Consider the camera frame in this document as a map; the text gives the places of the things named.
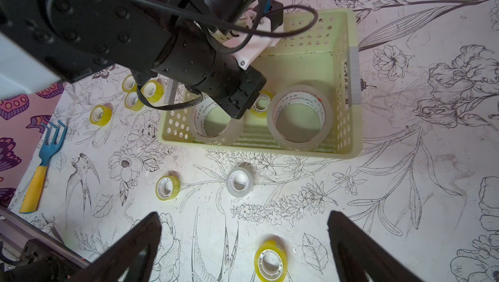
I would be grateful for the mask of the large clear tape roll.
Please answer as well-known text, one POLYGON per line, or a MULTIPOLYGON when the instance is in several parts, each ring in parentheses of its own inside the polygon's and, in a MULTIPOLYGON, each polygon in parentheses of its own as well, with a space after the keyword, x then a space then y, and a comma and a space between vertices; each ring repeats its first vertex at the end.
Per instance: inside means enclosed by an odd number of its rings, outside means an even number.
POLYGON ((317 89, 294 85, 273 97, 266 118, 268 129, 281 149, 310 152, 330 134, 333 109, 317 89))
POLYGON ((244 117, 231 118, 209 97, 194 107, 189 124, 194 140, 218 146, 234 144, 242 135, 244 126, 244 117))

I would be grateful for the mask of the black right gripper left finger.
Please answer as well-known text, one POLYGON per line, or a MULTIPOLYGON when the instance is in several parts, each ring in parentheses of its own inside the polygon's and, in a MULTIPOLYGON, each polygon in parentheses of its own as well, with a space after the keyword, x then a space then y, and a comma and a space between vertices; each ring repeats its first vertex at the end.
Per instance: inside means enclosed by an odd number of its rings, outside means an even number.
POLYGON ((70 281, 149 281, 161 240, 161 220, 152 212, 70 281))

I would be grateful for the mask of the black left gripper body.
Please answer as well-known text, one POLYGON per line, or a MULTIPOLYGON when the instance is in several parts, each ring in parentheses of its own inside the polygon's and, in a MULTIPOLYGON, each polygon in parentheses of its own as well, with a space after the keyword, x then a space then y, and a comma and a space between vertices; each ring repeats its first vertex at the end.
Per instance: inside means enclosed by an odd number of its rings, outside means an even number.
POLYGON ((231 118, 242 118, 265 86, 264 75, 217 52, 195 23, 183 21, 176 31, 153 71, 210 96, 231 118))

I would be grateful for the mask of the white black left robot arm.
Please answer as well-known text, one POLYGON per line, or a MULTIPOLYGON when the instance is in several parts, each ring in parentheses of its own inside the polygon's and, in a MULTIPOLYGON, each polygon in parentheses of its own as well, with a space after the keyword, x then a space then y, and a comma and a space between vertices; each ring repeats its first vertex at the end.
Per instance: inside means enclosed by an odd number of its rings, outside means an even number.
MULTIPOLYGON (((234 23, 255 0, 154 1, 234 23)), ((131 0, 1 0, 1 33, 57 78, 73 83, 118 64, 140 85, 162 75, 241 118, 266 78, 213 48, 208 29, 131 0)))

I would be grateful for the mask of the pale green perforated storage basket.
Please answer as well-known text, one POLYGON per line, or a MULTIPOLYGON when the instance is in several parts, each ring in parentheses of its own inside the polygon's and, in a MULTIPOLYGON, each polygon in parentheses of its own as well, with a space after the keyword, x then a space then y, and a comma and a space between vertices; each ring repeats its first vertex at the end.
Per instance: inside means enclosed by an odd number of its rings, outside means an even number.
POLYGON ((189 127, 194 107, 165 111, 157 131, 163 144, 292 156, 351 159, 363 148, 363 119, 356 16, 349 9, 323 10, 307 32, 283 38, 250 65, 266 77, 262 91, 274 96, 287 87, 308 85, 320 91, 333 109, 333 126, 315 150, 283 150, 271 135, 267 118, 247 110, 242 135, 231 146, 194 140, 189 127))

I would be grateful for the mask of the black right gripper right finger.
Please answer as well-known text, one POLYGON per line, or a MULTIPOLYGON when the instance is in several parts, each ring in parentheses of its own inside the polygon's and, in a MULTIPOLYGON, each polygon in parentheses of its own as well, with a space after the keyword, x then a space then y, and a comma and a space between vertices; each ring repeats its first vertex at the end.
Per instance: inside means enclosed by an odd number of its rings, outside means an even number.
POLYGON ((332 211, 327 226, 340 281, 421 280, 345 214, 332 211))

